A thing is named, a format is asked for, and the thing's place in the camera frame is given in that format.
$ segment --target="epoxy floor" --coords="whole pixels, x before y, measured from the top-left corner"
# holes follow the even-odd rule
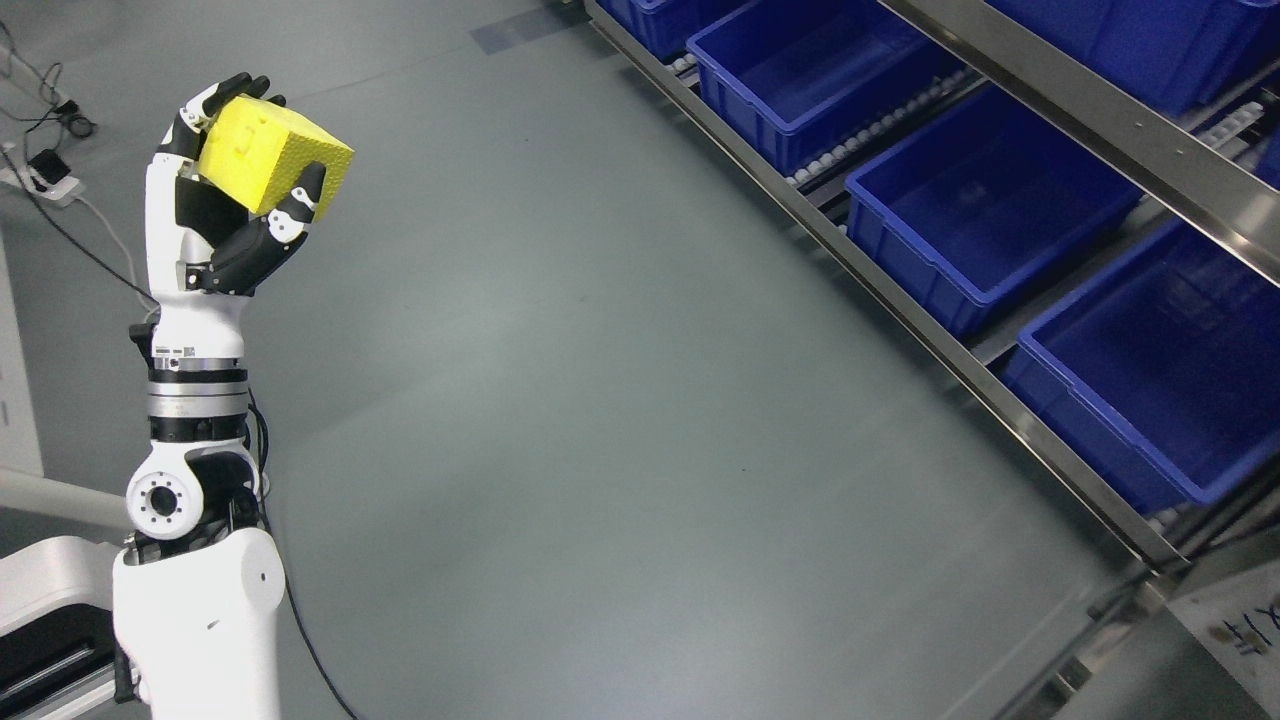
[[[365,717],[989,717],[1126,556],[623,58],[586,24],[544,35],[545,12],[0,19],[65,63],[101,126],[65,156],[140,258],[150,152],[206,85],[266,73],[356,149],[244,333],[285,562]],[[19,199],[0,213],[46,473],[120,492],[146,454],[137,306]],[[83,208],[59,219],[109,256]],[[287,616],[280,638],[285,716],[340,717]]]

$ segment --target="shelf frame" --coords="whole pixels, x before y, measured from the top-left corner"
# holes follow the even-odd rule
[[[942,3],[963,0],[942,0]],[[1138,560],[1156,573],[1187,566],[1187,557],[1121,498],[969,350],[955,340],[888,274],[850,242],[722,118],[636,41],[596,0],[584,0],[595,29],[684,111],[764,192],[822,245],[991,414],[1037,457]],[[1280,261],[1276,264],[1280,275]]]
[[[879,3],[1280,284],[1275,188],[983,0]]]

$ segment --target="yellow cube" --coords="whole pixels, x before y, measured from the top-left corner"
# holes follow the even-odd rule
[[[197,169],[251,213],[262,215],[293,188],[303,168],[319,160],[326,167],[319,219],[338,195],[355,154],[301,114],[242,95],[214,119]]]

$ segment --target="robot finger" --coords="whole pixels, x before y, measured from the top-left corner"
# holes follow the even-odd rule
[[[253,295],[259,283],[307,240],[324,188],[324,176],[323,163],[307,165],[274,210],[243,225],[214,250],[207,270],[193,269],[188,273],[187,290]]]
[[[195,160],[204,143],[204,132],[219,110],[238,95],[261,97],[270,86],[271,81],[266,76],[255,78],[248,73],[239,73],[206,87],[178,109],[178,115],[160,141],[156,154]]]
[[[303,168],[293,183],[293,190],[268,213],[268,229],[276,242],[288,245],[307,232],[320,204],[325,173],[324,163],[319,161]]]
[[[237,95],[261,97],[269,87],[271,87],[271,81],[266,76],[255,78],[248,73],[239,73],[192,97],[186,109],[195,114],[202,124],[207,124]]]

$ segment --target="blue crate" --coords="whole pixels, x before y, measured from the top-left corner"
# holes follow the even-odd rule
[[[1256,172],[1263,182],[1280,190],[1280,132],[1271,138],[1271,146],[1267,147],[1267,152],[1262,156]]]
[[[998,90],[863,165],[847,188],[850,240],[960,338],[1070,269],[1140,197]]]
[[[987,3],[1171,115],[1280,56],[1280,0]]]
[[[1144,515],[1280,452],[1280,288],[1170,223],[1019,336],[1002,379]]]
[[[754,0],[689,50],[703,100],[787,176],[963,67],[876,0]]]
[[[658,59],[685,54],[689,36],[746,0],[600,0],[600,6]]]

